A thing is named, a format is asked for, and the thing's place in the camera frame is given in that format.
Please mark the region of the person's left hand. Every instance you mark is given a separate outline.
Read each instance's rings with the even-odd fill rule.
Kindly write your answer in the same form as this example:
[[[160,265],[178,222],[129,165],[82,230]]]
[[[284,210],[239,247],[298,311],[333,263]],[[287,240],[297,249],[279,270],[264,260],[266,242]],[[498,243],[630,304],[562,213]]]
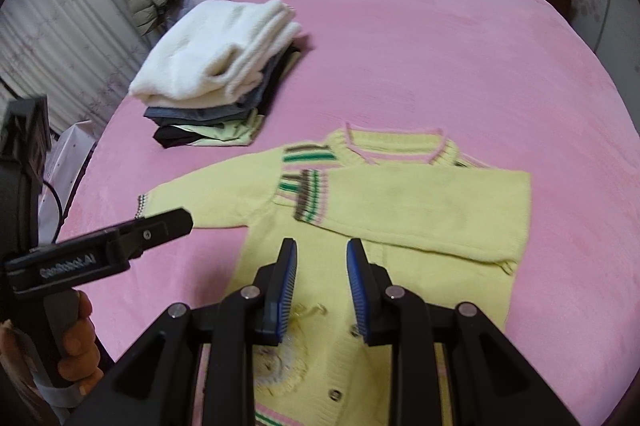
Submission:
[[[77,384],[85,397],[102,380],[103,371],[99,368],[101,355],[90,319],[91,302],[82,290],[77,292],[77,297],[78,320],[63,335],[65,356],[58,362],[58,372],[64,380]],[[10,320],[1,323],[1,364],[18,392],[33,394],[36,391]]]

